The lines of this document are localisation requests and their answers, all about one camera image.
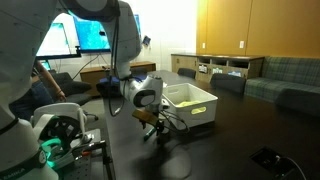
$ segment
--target orange wall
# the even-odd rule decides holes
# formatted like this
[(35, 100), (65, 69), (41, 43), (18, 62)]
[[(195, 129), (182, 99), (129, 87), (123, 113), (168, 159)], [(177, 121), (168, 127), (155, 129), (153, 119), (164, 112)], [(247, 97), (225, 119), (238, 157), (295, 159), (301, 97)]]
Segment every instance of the orange wall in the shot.
[(318, 0), (199, 0), (197, 52), (320, 57), (319, 9)]

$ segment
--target person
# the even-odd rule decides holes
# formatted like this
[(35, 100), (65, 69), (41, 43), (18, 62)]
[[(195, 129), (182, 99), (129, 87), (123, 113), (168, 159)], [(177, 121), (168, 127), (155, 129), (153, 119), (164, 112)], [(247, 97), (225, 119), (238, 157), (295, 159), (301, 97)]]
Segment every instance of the person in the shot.
[(40, 80), (40, 76), (55, 89), (56, 96), (60, 101), (66, 101), (64, 92), (50, 72), (39, 61), (35, 61), (31, 73), (31, 88), (21, 98), (9, 104), (10, 111), (17, 118), (30, 121), (37, 108), (54, 103), (50, 93)]

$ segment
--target black table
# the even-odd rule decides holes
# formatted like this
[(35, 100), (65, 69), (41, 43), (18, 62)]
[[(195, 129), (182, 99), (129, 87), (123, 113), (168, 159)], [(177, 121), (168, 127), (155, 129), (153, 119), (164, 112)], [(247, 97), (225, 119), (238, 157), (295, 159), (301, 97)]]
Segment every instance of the black table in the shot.
[[(217, 96), (215, 121), (192, 127), (186, 135), (170, 133), (160, 145), (152, 128), (131, 116), (134, 106), (125, 102), (122, 112), (111, 117), (104, 101), (115, 179), (272, 179), (251, 156), (268, 147), (299, 164), (308, 179), (320, 179), (320, 121), (298, 112), (210, 84), (196, 82), (168, 71), (152, 72), (168, 85), (190, 83)], [(121, 105), (112, 99), (112, 107)], [(298, 171), (289, 177), (302, 179)]]

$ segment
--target white storage bin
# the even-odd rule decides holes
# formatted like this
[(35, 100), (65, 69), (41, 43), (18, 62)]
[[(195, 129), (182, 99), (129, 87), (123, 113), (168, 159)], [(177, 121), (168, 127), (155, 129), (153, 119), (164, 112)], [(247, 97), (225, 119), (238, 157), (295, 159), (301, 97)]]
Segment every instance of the white storage bin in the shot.
[[(162, 96), (169, 101), (170, 108), (167, 110), (181, 119), (189, 127), (214, 121), (218, 97), (203, 91), (191, 84), (184, 83), (171, 85), (163, 88)], [(186, 106), (179, 106), (180, 103), (186, 102)], [(173, 120), (178, 129), (185, 125), (179, 121)]]

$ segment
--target gray couch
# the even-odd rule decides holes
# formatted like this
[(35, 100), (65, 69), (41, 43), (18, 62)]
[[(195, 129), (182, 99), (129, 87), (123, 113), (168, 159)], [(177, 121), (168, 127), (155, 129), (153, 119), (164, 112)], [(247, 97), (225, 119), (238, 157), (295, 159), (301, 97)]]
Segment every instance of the gray couch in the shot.
[(274, 102), (284, 89), (320, 93), (320, 59), (266, 57), (261, 76), (247, 79), (245, 94)]

